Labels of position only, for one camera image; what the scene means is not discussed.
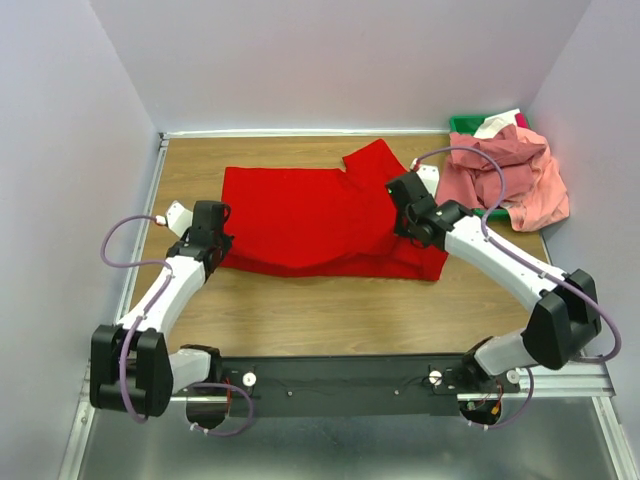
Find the red t shirt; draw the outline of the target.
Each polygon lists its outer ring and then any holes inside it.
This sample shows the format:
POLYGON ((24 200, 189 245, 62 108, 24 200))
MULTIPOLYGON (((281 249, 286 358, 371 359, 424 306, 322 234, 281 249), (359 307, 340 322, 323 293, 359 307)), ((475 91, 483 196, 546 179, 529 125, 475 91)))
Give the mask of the red t shirt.
POLYGON ((242 168, 224 174, 234 237, 227 268, 281 277, 351 276, 436 281, 447 260, 395 234, 385 187, 405 173, 378 139, 342 168, 242 168))

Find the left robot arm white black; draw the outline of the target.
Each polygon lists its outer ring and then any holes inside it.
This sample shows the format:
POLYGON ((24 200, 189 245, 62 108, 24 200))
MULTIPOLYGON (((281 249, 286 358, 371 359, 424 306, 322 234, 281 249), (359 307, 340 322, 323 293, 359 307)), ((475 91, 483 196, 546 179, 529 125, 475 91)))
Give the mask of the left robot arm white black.
POLYGON ((163 215, 139 215, 177 240, 155 260, 160 273, 139 302, 92 334, 89 399, 94 408, 124 412, 144 423, 162 415, 182 389, 209 395, 223 386, 218 349, 187 345, 170 353, 166 338, 230 251, 233 238, 225 231, 230 216, 230 205, 220 201, 198 201, 192 209, 173 202, 163 215))

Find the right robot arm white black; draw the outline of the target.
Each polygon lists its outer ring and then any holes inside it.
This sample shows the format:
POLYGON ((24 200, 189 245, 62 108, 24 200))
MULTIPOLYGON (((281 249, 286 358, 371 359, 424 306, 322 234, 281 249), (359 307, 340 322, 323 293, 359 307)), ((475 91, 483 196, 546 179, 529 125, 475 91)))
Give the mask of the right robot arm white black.
POLYGON ((592 305, 595 282, 585 271, 568 274, 536 259, 484 227, 480 217, 456 201, 437 204, 415 172, 394 178, 386 189, 396 209, 397 235, 473 265, 529 315, 525 328, 472 347, 445 380, 480 392, 509 370, 559 370, 599 335, 601 320, 592 305))

